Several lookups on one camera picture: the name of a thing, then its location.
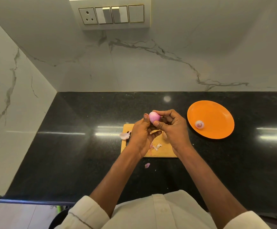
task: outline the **forearm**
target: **forearm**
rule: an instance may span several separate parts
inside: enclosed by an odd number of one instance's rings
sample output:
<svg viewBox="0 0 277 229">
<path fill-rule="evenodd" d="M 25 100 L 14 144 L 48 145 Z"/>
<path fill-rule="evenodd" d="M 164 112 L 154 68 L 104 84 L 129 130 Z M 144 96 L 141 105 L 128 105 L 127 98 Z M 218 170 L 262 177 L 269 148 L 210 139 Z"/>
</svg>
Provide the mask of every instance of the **forearm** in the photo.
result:
<svg viewBox="0 0 277 229">
<path fill-rule="evenodd" d="M 135 147 L 127 146 L 90 195 L 109 217 L 112 216 L 121 192 L 140 160 L 139 153 L 135 150 Z"/>
<path fill-rule="evenodd" d="M 193 179 L 218 229 L 247 210 L 217 178 L 215 173 L 194 150 L 187 147 L 180 160 Z"/>
</svg>

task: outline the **cutting board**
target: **cutting board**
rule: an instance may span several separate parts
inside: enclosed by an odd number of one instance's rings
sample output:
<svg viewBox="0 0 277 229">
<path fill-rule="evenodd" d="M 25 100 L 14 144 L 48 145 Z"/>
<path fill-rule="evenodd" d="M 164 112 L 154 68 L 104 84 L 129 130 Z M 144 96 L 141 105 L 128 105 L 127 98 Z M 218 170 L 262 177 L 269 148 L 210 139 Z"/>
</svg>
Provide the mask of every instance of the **cutting board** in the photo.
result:
<svg viewBox="0 0 277 229">
<path fill-rule="evenodd" d="M 131 131 L 134 124 L 124 124 L 123 132 Z M 122 140 L 121 142 L 121 152 L 126 147 L 127 140 Z M 169 142 L 165 141 L 162 137 L 162 135 L 159 135 L 153 140 L 152 143 L 155 147 L 158 144 L 162 144 L 162 147 L 158 148 L 158 151 L 156 151 L 154 148 L 149 149 L 147 154 L 145 155 L 145 158 L 176 158 L 177 156 L 172 151 L 172 147 Z"/>
</svg>

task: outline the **person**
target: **person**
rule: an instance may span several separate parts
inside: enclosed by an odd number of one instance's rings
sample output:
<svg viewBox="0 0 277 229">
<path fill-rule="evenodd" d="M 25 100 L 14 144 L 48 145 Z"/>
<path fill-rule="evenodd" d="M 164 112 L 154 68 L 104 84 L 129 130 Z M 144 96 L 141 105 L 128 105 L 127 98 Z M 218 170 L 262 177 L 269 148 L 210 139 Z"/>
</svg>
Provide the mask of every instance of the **person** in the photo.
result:
<svg viewBox="0 0 277 229">
<path fill-rule="evenodd" d="M 133 126 L 128 146 L 110 171 L 91 193 L 82 197 L 56 229 L 232 229 L 268 228 L 254 212 L 246 210 L 221 183 L 211 168 L 192 146 L 186 120 L 175 110 L 156 111 L 160 121 L 150 123 L 149 115 Z M 210 215 L 185 191 L 152 196 L 117 204 L 117 201 L 138 161 L 162 131 L 173 152 L 193 179 Z"/>
</svg>

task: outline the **black countertop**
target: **black countertop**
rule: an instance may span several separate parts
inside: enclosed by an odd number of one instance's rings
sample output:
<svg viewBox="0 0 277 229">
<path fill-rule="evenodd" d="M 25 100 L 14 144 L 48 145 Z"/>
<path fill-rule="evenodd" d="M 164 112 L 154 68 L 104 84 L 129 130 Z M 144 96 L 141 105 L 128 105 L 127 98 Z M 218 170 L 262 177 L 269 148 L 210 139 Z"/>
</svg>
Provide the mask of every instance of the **black countertop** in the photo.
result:
<svg viewBox="0 0 277 229">
<path fill-rule="evenodd" d="M 229 137 L 213 140 L 188 125 L 195 149 L 244 207 L 277 214 L 277 92 L 57 93 L 0 202 L 74 204 L 94 190 L 117 159 L 118 133 L 125 123 L 135 123 L 153 109 L 173 108 L 186 118 L 188 107 L 199 100 L 226 107 L 235 129 Z M 119 203 L 179 189 L 206 209 L 179 159 L 144 158 Z"/>
</svg>

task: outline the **wall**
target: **wall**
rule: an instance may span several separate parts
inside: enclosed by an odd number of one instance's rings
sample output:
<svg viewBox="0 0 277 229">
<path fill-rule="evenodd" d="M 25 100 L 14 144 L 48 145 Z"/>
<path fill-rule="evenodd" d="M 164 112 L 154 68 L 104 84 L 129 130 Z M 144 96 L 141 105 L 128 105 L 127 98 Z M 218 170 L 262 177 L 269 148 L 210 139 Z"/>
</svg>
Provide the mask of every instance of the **wall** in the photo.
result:
<svg viewBox="0 0 277 229">
<path fill-rule="evenodd" d="M 0 195 L 11 184 L 55 95 L 0 27 Z"/>
<path fill-rule="evenodd" d="M 0 0 L 57 91 L 277 91 L 277 0 L 152 0 L 151 28 L 81 31 L 69 0 Z"/>
</svg>

